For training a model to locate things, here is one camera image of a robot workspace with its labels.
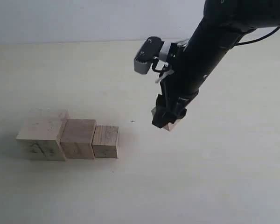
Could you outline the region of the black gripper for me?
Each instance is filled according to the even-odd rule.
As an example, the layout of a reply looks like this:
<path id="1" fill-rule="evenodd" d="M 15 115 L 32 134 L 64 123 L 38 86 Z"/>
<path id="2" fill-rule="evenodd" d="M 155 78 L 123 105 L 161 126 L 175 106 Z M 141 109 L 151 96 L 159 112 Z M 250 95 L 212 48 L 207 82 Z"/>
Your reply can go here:
<path id="1" fill-rule="evenodd" d="M 170 70 L 162 76 L 161 91 L 153 108 L 152 124 L 163 128 L 186 114 L 186 106 L 214 68 L 242 35 L 192 35 L 187 42 L 173 42 L 161 49 Z"/>

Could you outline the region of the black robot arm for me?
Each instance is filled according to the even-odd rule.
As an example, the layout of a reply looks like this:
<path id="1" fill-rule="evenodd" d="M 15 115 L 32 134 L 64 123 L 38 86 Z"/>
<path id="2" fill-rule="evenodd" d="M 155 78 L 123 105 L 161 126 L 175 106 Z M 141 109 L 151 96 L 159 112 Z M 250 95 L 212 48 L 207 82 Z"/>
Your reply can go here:
<path id="1" fill-rule="evenodd" d="M 163 128 L 186 115 L 187 105 L 226 55 L 258 28 L 280 27 L 280 0 L 207 0 L 203 18 L 185 47 L 170 49 L 161 74 L 152 124 Z"/>

